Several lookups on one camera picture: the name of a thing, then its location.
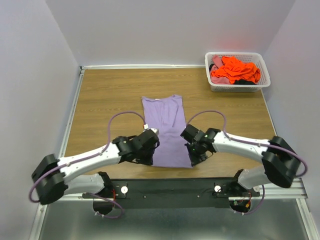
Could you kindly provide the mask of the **purple t shirt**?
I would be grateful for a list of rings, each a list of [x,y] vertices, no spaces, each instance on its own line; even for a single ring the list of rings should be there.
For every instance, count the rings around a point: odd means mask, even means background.
[[[159,146],[153,154],[153,166],[163,168],[191,168],[187,143],[181,133],[186,127],[183,98],[141,98],[144,118],[150,128],[158,129]]]

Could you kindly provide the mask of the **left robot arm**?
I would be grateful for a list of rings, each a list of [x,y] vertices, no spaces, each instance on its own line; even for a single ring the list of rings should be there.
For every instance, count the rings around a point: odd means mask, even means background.
[[[133,137],[119,136],[111,143],[70,157],[45,156],[31,175],[38,202],[48,205],[59,200],[69,188],[67,184],[80,175],[98,168],[130,162],[151,166],[153,154],[160,145],[156,128]]]

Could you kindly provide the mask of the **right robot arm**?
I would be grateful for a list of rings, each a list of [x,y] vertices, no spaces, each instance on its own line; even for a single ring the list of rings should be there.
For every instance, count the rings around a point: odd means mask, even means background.
[[[186,140],[191,165],[208,159],[207,152],[228,153],[260,162],[252,169],[240,169],[234,177],[221,186],[218,194],[228,197],[247,197],[256,186],[274,184],[290,188],[297,176],[301,162],[288,143],[279,136],[253,139],[209,128],[203,132],[188,124],[180,135]]]

